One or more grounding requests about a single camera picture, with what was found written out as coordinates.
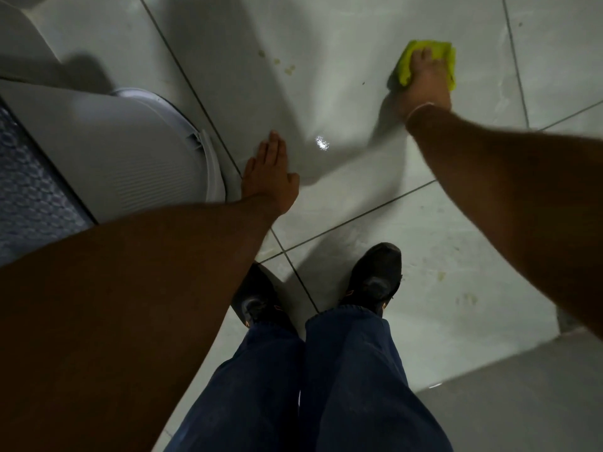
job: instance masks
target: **shoe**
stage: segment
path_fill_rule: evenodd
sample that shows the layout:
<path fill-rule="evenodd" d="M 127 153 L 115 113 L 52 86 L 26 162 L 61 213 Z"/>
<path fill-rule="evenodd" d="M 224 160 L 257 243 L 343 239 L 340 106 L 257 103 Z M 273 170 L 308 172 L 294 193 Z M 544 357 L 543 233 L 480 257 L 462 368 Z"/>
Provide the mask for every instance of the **shoe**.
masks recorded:
<path fill-rule="evenodd" d="M 258 322 L 272 322 L 297 334 L 280 305 L 272 282 L 258 263 L 254 263 L 247 272 L 230 306 L 247 328 Z"/>
<path fill-rule="evenodd" d="M 340 301 L 355 304 L 383 317 L 383 310 L 402 281 L 402 253 L 391 243 L 367 250 L 351 270 L 350 283 Z"/>

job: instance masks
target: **hand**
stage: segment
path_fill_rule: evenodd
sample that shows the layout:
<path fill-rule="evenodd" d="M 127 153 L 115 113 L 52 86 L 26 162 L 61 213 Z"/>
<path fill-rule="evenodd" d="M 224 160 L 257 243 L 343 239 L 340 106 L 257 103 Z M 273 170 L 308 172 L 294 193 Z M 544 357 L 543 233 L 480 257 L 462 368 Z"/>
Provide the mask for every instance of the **hand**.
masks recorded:
<path fill-rule="evenodd" d="M 262 141 L 258 155 L 245 166 L 241 184 L 242 197 L 264 195 L 275 200 L 281 214 L 295 202 L 300 188 L 300 176 L 287 173 L 287 144 L 274 130 L 268 141 Z"/>
<path fill-rule="evenodd" d="M 397 95 L 396 101 L 397 113 L 404 122 L 416 108 L 426 103 L 433 103 L 447 111 L 452 109 L 444 60 L 434 60 L 429 48 L 414 51 L 411 72 L 411 84 Z"/>

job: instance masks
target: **tile floor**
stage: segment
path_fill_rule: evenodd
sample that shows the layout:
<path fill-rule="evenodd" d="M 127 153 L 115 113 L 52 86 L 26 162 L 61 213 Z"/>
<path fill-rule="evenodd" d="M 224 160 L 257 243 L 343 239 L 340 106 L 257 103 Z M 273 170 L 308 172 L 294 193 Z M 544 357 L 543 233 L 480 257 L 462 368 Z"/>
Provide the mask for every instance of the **tile floor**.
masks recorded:
<path fill-rule="evenodd" d="M 231 200 L 260 139 L 271 128 L 286 137 L 303 187 L 258 260 L 300 333 L 387 240 L 402 248 L 405 278 L 385 318 L 413 389 L 558 334 L 553 305 L 392 123 L 387 81 L 409 40 L 450 40 L 460 115 L 603 136 L 603 0 L 46 0 L 28 14 L 78 89 L 143 87 L 207 129 Z M 244 334 L 229 313 L 157 450 Z"/>

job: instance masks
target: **pant leg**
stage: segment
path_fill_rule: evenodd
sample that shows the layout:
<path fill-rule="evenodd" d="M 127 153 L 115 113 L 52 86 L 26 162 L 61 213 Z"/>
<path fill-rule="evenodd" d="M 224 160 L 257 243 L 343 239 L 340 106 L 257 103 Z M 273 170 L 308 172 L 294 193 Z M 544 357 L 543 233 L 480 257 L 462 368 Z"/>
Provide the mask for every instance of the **pant leg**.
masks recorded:
<path fill-rule="evenodd" d="M 303 451 L 423 452 L 452 447 L 408 388 L 389 324 L 353 305 L 306 324 Z"/>
<path fill-rule="evenodd" d="M 214 373 L 166 452 L 298 449 L 304 342 L 274 324 L 253 325 Z"/>

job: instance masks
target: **leg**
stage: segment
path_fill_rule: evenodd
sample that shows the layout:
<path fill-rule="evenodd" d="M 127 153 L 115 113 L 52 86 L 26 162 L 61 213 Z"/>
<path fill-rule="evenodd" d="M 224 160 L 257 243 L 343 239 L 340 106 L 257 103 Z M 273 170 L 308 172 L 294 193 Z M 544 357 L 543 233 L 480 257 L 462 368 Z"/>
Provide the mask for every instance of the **leg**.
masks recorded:
<path fill-rule="evenodd" d="M 258 265 L 232 306 L 250 330 L 234 357 L 216 370 L 166 452 L 298 448 L 304 343 Z"/>
<path fill-rule="evenodd" d="M 303 450 L 452 450 L 408 388 L 389 324 L 381 318 L 401 267 L 395 246 L 373 247 L 354 268 L 341 305 L 306 324 Z"/>

